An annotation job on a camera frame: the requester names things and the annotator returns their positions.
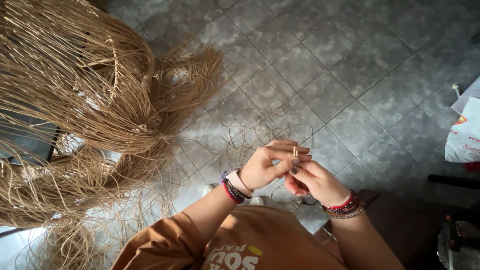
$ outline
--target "brown sweatshirt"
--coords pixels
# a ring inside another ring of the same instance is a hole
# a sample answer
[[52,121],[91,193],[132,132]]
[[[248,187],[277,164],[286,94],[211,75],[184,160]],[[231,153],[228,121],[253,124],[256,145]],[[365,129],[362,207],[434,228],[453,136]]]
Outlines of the brown sweatshirt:
[[207,246],[183,213],[139,232],[112,270],[346,269],[294,214],[262,206],[237,207]]

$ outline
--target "woven raffia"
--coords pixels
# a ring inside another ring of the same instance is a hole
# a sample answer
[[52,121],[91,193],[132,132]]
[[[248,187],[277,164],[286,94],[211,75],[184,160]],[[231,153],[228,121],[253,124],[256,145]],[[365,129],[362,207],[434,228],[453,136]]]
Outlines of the woven raffia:
[[21,126],[56,147],[50,162],[37,159],[39,166],[22,160],[27,149],[0,139],[3,151],[22,160],[2,163],[0,225],[48,228],[47,255],[63,258],[50,258],[48,269],[92,268],[85,258],[94,253],[87,211],[108,208],[162,175],[179,128],[219,88],[222,53],[188,52],[187,39],[155,60],[134,30],[84,0],[0,3],[0,124]]

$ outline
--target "gray tile floor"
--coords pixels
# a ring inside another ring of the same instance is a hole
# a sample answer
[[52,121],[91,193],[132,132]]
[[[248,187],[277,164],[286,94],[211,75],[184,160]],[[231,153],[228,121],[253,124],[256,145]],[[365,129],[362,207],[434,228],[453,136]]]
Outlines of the gray tile floor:
[[[432,173],[466,175],[443,156],[458,119],[449,109],[456,99],[451,85],[466,89],[480,76],[480,46],[469,42],[480,31],[478,1],[117,0],[108,9],[156,55],[185,32],[225,52],[224,78],[233,80],[180,134],[203,147],[186,141],[178,149],[177,162],[190,178],[176,211],[232,166],[234,157],[217,153],[252,119],[310,146],[315,160],[355,190],[463,206],[480,197],[426,182]],[[281,184],[258,194],[317,230],[321,211],[291,203],[295,198]]]

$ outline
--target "smiley face graphic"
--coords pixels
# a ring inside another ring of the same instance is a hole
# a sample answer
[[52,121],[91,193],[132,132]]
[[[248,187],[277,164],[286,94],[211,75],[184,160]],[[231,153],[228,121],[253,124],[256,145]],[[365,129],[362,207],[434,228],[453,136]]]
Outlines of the smiley face graphic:
[[255,255],[257,255],[257,256],[261,256],[261,255],[263,254],[260,249],[254,247],[254,246],[252,246],[252,245],[249,246],[248,249],[249,249],[253,254],[255,254]]

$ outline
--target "shoe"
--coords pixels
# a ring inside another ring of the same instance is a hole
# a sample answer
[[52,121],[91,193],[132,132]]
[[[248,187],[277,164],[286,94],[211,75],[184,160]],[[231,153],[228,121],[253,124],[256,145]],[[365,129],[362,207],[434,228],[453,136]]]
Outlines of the shoe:
[[251,205],[251,206],[263,206],[264,205],[264,200],[260,197],[255,197],[253,199],[250,200],[250,202],[248,203],[248,205]]
[[214,190],[215,187],[212,184],[208,184],[204,186],[203,192],[202,192],[202,197],[205,197],[207,194],[209,194],[212,190]]

